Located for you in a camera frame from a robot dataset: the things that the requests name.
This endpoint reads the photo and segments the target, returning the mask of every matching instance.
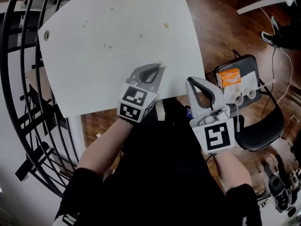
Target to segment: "curved metal rack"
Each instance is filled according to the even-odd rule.
[[[41,92],[40,67],[43,66],[42,56],[40,52],[40,44],[38,38],[38,30],[43,25],[46,7],[49,0],[44,0],[40,10],[40,16],[36,30],[36,42],[26,44],[26,34],[28,31],[33,31],[33,28],[28,27],[29,14],[33,0],[27,1],[27,9],[22,14],[23,25],[19,29],[11,29],[12,20],[14,17],[14,8],[17,0],[9,0],[7,12],[4,15],[1,39],[0,39],[0,73],[3,94],[8,109],[8,113],[12,124],[20,138],[23,148],[26,153],[26,161],[16,172],[16,176],[22,181],[28,173],[31,173],[38,181],[56,195],[62,197],[63,190],[72,176],[76,163],[79,161],[74,142],[71,135],[68,118],[64,119],[61,116],[58,106],[55,103],[54,95],[51,91],[51,100],[45,101]],[[60,8],[62,0],[56,0],[55,12]],[[21,33],[21,45],[15,48],[9,48],[9,36],[12,34]],[[37,91],[29,86],[29,91],[26,85],[25,66],[24,66],[24,50],[25,48],[35,46],[35,68]],[[21,117],[17,116],[16,108],[12,96],[11,84],[8,73],[8,54],[12,51],[20,50],[20,70],[22,79],[23,95],[20,100],[25,102],[25,112]],[[42,125],[44,135],[41,136],[38,132],[38,126]],[[60,155],[57,145],[55,144],[51,130],[57,127],[61,143],[66,153],[66,158]],[[73,162],[70,157],[70,152],[66,147],[65,140],[62,134],[62,128],[68,130],[71,147],[76,158]],[[51,144],[42,140],[42,137],[49,136]],[[33,137],[36,137],[36,148],[33,145]]]

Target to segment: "floor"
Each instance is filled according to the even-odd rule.
[[[256,57],[260,76],[264,82],[272,79],[271,60],[274,48],[264,43],[259,36],[260,31],[273,33],[269,19],[259,9],[240,16],[236,13],[237,9],[255,1],[187,0],[206,73],[212,71],[216,66],[234,59],[232,51],[236,49],[241,55],[251,54]],[[290,9],[285,4],[269,6],[264,10],[269,16],[275,16],[281,25],[288,25],[291,22],[291,17],[287,15]],[[288,121],[291,115],[301,118],[301,80],[299,76],[301,68],[298,63],[301,53],[286,49],[283,51],[291,57],[294,69],[292,84],[287,95],[279,102],[285,121]],[[274,84],[273,95],[278,100],[285,93],[292,71],[288,57],[279,49],[276,50],[274,56],[274,71],[276,83]],[[187,97],[178,99],[184,104],[188,102]],[[259,101],[240,111],[245,117],[246,126],[261,119],[267,99],[268,97],[263,95]],[[272,109],[273,106],[270,102],[264,115],[269,114]],[[103,134],[116,119],[116,110],[114,109],[83,115],[82,124],[86,146],[89,146],[96,139],[96,134]],[[288,130],[288,137],[293,137],[292,132],[300,128],[298,123],[292,122]],[[249,170],[255,190],[262,186],[261,177],[258,173],[262,169],[261,160],[266,159],[270,165],[273,165],[273,161],[276,161],[273,155],[279,153],[283,157],[288,172],[298,167],[294,156],[289,151],[288,143],[281,139],[256,153],[242,149],[233,149],[233,151]],[[119,158],[116,159],[113,168],[116,167],[118,161]],[[213,159],[208,161],[208,166],[216,181],[220,183]]]

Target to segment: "cardboard box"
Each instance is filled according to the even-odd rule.
[[[235,85],[241,82],[240,71],[237,68],[232,68],[226,71],[216,73],[217,84],[224,88],[228,85]]]

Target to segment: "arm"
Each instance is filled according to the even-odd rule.
[[[113,164],[133,125],[118,119],[101,137],[83,153],[77,168],[92,170],[103,177]]]
[[[250,173],[231,151],[220,152],[214,160],[225,191],[243,184],[252,186]]]

